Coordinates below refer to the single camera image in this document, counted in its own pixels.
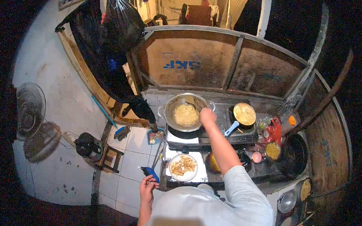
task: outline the fan grille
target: fan grille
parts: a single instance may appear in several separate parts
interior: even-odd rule
[[[45,117],[45,95],[35,83],[22,84],[16,92],[18,109],[19,140],[32,138],[43,123]]]

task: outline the person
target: person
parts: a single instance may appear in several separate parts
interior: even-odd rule
[[[140,185],[138,226],[156,225],[260,225],[274,223],[273,209],[266,196],[251,180],[230,143],[216,125],[216,115],[203,108],[200,121],[205,127],[215,160],[224,176],[228,201],[221,201],[207,184],[178,187],[153,203],[159,184],[151,176]]]

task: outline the blue handle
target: blue handle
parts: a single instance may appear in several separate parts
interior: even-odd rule
[[[117,130],[117,131],[115,132],[115,134],[117,135],[117,134],[118,134],[119,132],[121,132],[124,128],[125,128],[125,126],[122,127],[121,129]]]
[[[148,175],[152,175],[155,179],[156,179],[156,182],[159,183],[160,182],[160,178],[157,176],[156,172],[150,168],[150,167],[145,167]]]
[[[104,110],[104,108],[101,106],[101,104],[96,100],[96,98],[94,96],[92,96],[92,98],[96,102],[96,104],[98,105],[99,109],[101,109],[103,114],[106,116],[106,118],[114,125],[114,127],[118,128],[117,125],[114,123],[114,121],[109,117],[107,112]]]
[[[234,121],[234,123],[230,126],[230,128],[224,133],[224,135],[227,137],[233,130],[235,130],[236,127],[238,127],[240,123],[238,121]]]

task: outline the white plate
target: white plate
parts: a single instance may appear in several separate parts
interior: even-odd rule
[[[184,156],[186,156],[186,157],[189,157],[189,158],[191,158],[194,162],[196,162],[195,158],[192,157],[192,156],[189,155],[189,154],[178,154],[178,155],[176,155],[175,157],[173,157],[173,158],[171,159],[171,161],[170,161],[169,164],[168,164],[168,169],[170,170],[171,176],[172,176],[175,180],[183,181],[183,182],[192,180],[192,179],[196,176],[196,174],[197,174],[197,162],[196,162],[195,170],[194,170],[193,172],[187,171],[186,173],[184,173],[183,176],[176,175],[176,174],[173,174],[173,173],[171,172],[171,163],[172,163],[172,162],[178,162],[179,160],[181,160],[181,155],[184,155]]]

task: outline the red plastic bag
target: red plastic bag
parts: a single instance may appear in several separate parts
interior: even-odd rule
[[[282,138],[282,127],[279,119],[277,117],[273,117],[271,119],[271,125],[265,128],[268,132],[268,137],[265,137],[265,141],[267,143],[276,142],[279,146],[281,145]]]

